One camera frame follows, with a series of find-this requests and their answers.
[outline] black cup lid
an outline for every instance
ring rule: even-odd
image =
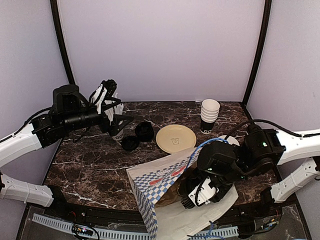
[[[139,146],[139,139],[136,136],[126,136],[122,139],[121,146],[126,151],[133,151]]]
[[[150,142],[154,136],[154,128],[148,121],[140,122],[135,128],[135,134],[141,142]]]

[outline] beige paper plate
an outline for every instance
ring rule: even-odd
[[[174,154],[188,148],[193,148],[196,145],[197,137],[190,128],[173,124],[161,128],[155,140],[163,151]]]

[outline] blue cable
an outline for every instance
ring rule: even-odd
[[[207,141],[204,141],[204,142],[201,143],[201,144],[194,150],[194,152],[191,154],[191,156],[190,156],[190,158],[189,158],[189,161],[188,161],[188,163],[187,163],[184,171],[186,171],[186,170],[188,169],[189,164],[190,164],[192,158],[194,157],[194,155],[196,154],[196,152],[198,151],[199,148],[202,148],[202,146],[204,146],[204,145],[206,145],[206,144],[209,144],[209,143],[211,143],[211,142],[217,141],[217,140],[221,140],[222,142],[225,142],[225,143],[227,143],[227,144],[229,143],[227,140],[225,140],[225,139],[223,139],[223,138],[219,138],[219,137],[211,138],[211,139],[209,139],[209,140],[207,140]]]
[[[210,235],[211,232],[212,232],[212,230],[214,229],[215,224],[214,224],[212,221],[209,221],[209,222],[210,222],[211,226],[210,226],[210,229],[209,229],[209,231],[207,232],[207,234],[206,234],[205,236],[197,236],[197,235],[195,235],[195,236],[189,236],[189,235],[188,235],[188,237],[198,238],[198,239],[204,238],[204,240],[207,240],[207,238],[218,238],[218,239],[226,240],[226,239],[225,239],[224,237],[222,237],[222,236]]]

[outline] blue checkered pattern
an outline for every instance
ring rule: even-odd
[[[197,160],[198,151],[194,158],[189,163],[189,167]],[[149,172],[138,176],[133,180],[133,188],[137,197],[139,212],[142,215],[146,229],[150,235],[151,240],[157,239],[158,222],[155,211],[155,204],[160,198],[167,192],[167,190],[175,183],[175,181],[184,172],[181,169],[186,167],[189,161],[189,157],[163,168],[162,170],[156,170],[155,172]],[[172,173],[181,170],[176,176],[171,176]],[[150,185],[150,182],[161,179],[157,184]]]
[[[155,212],[155,205],[148,201],[146,196],[139,191],[137,185],[133,182],[133,188],[137,197],[139,212],[142,215],[146,230],[148,231],[151,240],[157,239],[158,222]]]

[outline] paper bag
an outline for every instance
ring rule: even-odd
[[[184,172],[194,150],[189,148],[127,169],[138,209],[151,240],[187,240],[187,235],[197,234],[210,225],[209,221],[220,218],[238,198],[233,185],[217,203],[185,209],[180,202],[175,202],[155,208],[156,202]],[[197,160],[199,152],[189,166]]]

